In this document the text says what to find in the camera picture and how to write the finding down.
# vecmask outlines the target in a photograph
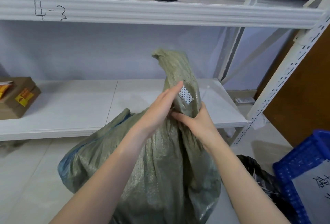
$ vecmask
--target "hand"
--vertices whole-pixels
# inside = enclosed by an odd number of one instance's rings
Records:
[[[147,112],[138,121],[139,127],[146,131],[147,138],[151,137],[156,129],[163,123],[171,109],[175,97],[181,91],[183,85],[184,83],[180,81],[174,87],[166,89],[156,98]]]
[[[201,141],[206,151],[210,152],[214,144],[219,140],[220,134],[214,126],[204,102],[195,118],[184,114],[172,112],[172,117],[184,123],[192,133]]]

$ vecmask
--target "brown wooden panel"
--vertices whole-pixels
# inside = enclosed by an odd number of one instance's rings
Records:
[[[258,95],[290,49],[281,51],[258,88]],[[292,145],[314,129],[330,130],[330,27],[321,35],[264,111],[265,116]]]

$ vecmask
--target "left hand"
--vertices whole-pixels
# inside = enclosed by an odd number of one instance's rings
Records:
[[[180,81],[172,88],[166,89],[156,98],[147,112],[138,121],[137,124],[139,127],[146,131],[147,138],[150,138],[163,123],[171,109],[175,97],[181,91],[183,85],[184,83]]]

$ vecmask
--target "white metal shelf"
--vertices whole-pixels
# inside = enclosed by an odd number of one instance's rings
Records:
[[[217,79],[198,79],[201,96],[215,125],[248,124]],[[88,136],[126,107],[148,107],[164,80],[36,81],[42,93],[20,119],[0,120],[0,141]]]
[[[324,13],[304,2],[258,0],[0,0],[0,19],[310,29]]]

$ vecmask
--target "blue plastic crate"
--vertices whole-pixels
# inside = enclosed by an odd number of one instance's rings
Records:
[[[330,160],[330,131],[314,130],[313,134],[295,147],[279,162],[273,164],[274,173],[281,185],[282,193],[297,211],[300,223],[311,224],[306,210],[292,183],[304,172]]]

